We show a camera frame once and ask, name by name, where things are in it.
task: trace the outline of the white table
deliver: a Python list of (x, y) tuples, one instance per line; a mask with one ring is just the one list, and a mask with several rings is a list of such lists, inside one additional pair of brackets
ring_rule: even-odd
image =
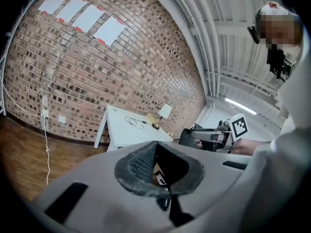
[[(147, 124), (138, 121), (135, 123), (132, 118), (139, 121), (145, 121)], [(134, 125), (131, 125), (125, 119), (129, 120)], [(107, 151), (146, 141), (173, 141), (173, 139), (161, 128), (158, 131), (154, 129), (151, 126), (150, 120), (146, 116), (107, 105), (96, 135), (94, 144), (95, 149), (98, 148), (106, 122), (108, 124), (110, 135), (110, 144)]]

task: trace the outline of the black slot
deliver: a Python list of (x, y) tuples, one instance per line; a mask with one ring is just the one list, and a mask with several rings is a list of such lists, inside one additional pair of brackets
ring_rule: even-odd
[(245, 168), (247, 167), (246, 164), (241, 164), (241, 163), (236, 163), (236, 162), (232, 162), (232, 161), (225, 161), (223, 163), (224, 166), (229, 166), (229, 167), (233, 167), (236, 169), (240, 169), (240, 170), (245, 170)]
[(86, 184), (73, 183), (49, 206), (45, 214), (61, 224), (64, 223), (87, 188)]

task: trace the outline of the wall outlet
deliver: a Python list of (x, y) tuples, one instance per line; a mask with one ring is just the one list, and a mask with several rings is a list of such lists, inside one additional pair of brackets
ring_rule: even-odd
[(66, 118), (64, 116), (58, 116), (58, 121), (60, 123), (66, 123)]
[(42, 110), (42, 115), (43, 115), (44, 117), (49, 118), (49, 111), (48, 111), (48, 110), (43, 109), (43, 110)]

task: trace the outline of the white cable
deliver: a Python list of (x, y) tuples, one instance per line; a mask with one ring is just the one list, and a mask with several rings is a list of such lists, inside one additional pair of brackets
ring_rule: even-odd
[(47, 175), (47, 185), (49, 185), (49, 174), (50, 174), (50, 154), (49, 154), (49, 148), (48, 148), (48, 139), (47, 139), (47, 132), (45, 130), (45, 123), (46, 123), (46, 120), (47, 118), (44, 117), (44, 135), (45, 135), (45, 140), (47, 142), (47, 149), (46, 149), (46, 152), (48, 153), (48, 168), (49, 168), (49, 172), (48, 172), (48, 175)]
[(46, 124), (47, 118), (46, 118), (44, 115), (39, 115), (39, 116), (33, 115), (33, 114), (31, 114), (31, 113), (25, 111), (23, 108), (21, 108), (21, 107), (14, 101), (14, 99), (10, 96), (10, 94), (8, 93), (8, 91), (5, 89), (4, 84), (3, 84), (1, 78), (0, 78), (0, 81), (1, 81), (2, 87), (3, 87), (3, 89), (5, 90), (6, 94), (7, 94), (7, 95), (9, 96), (9, 98), (13, 101), (13, 103), (16, 104), (16, 106), (17, 106), (19, 109), (21, 109), (22, 111), (24, 111), (25, 113), (27, 113), (27, 114), (29, 114), (29, 115), (31, 115), (31, 116), (33, 116), (33, 117), (34, 117), (34, 116), (35, 116), (35, 117), (44, 117), (44, 135), (45, 135), (45, 141), (46, 141), (46, 144), (47, 144), (46, 152), (48, 153), (48, 168), (49, 168), (49, 172), (48, 172), (48, 175), (47, 175), (47, 185), (49, 185), (48, 179), (49, 179), (49, 174), (50, 174), (50, 171), (51, 171), (51, 170), (50, 170), (50, 154), (49, 154), (50, 149), (48, 148), (47, 132), (46, 132), (46, 128), (45, 128), (45, 124)]
[(35, 117), (43, 117), (43, 115), (39, 115), (39, 116), (38, 116), (38, 115), (33, 115), (33, 114), (31, 114), (31, 113), (25, 111), (23, 108), (21, 108), (21, 107), (14, 101), (14, 99), (10, 96), (10, 94), (8, 93), (8, 91), (5, 89), (4, 84), (3, 84), (3, 82), (2, 82), (2, 79), (0, 79), (0, 81), (1, 81), (2, 87), (3, 87), (3, 89), (5, 90), (6, 94), (7, 94), (7, 95), (9, 96), (9, 98), (13, 101), (13, 103), (16, 104), (16, 106), (17, 106), (19, 109), (21, 109), (23, 112), (25, 112), (25, 113), (27, 113), (27, 114), (33, 116), (33, 117), (34, 117), (34, 116), (35, 116)]
[(256, 88), (252, 91), (251, 95), (254, 94), (254, 92), (257, 90), (257, 88), (261, 85), (262, 81), (264, 80), (264, 78), (267, 76), (268, 72), (270, 71), (270, 68), (268, 68), (266, 74), (263, 76), (263, 78), (261, 79), (261, 81), (259, 82), (259, 84), (256, 86)]

